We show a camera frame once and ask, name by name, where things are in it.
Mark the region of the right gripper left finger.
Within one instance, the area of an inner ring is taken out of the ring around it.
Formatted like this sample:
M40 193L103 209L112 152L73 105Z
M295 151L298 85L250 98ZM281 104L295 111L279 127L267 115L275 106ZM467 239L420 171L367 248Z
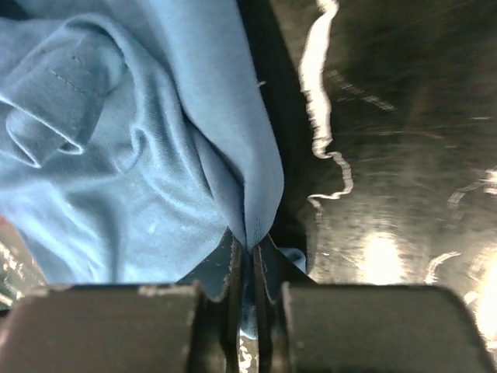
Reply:
M3 372L236 372L242 248L225 232L179 284L34 288L1 318Z

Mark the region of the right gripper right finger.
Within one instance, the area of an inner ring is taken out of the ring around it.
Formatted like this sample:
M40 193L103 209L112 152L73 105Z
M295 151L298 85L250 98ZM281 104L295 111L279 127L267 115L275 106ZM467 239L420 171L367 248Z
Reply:
M493 372L449 289L317 284L265 237L252 252L261 372Z

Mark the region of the blue t shirt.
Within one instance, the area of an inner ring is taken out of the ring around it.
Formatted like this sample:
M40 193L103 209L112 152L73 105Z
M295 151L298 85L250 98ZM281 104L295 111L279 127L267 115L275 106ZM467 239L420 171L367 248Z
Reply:
M282 195L236 2L1 3L1 214L48 283L174 283Z

